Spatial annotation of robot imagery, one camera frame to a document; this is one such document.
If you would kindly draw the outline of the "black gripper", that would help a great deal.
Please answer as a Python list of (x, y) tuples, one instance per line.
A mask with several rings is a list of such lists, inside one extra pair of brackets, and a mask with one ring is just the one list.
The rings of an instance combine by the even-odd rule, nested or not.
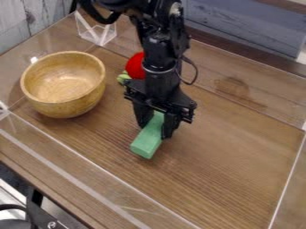
[(154, 112), (165, 114), (162, 139), (170, 139), (181, 121), (193, 123), (198, 104), (181, 89), (177, 70), (146, 72), (143, 80), (124, 82), (124, 98), (132, 103), (136, 122), (143, 128), (154, 117)]

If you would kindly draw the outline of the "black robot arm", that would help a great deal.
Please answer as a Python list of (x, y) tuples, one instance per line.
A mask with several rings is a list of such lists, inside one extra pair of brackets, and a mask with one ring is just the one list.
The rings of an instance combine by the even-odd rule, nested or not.
[(132, 103), (140, 127), (165, 114), (162, 137), (173, 137), (182, 122), (191, 123), (198, 103), (183, 92), (182, 63), (190, 49), (182, 0), (78, 0), (92, 19), (103, 24), (122, 15), (131, 19), (143, 50), (144, 78), (124, 81), (124, 98)]

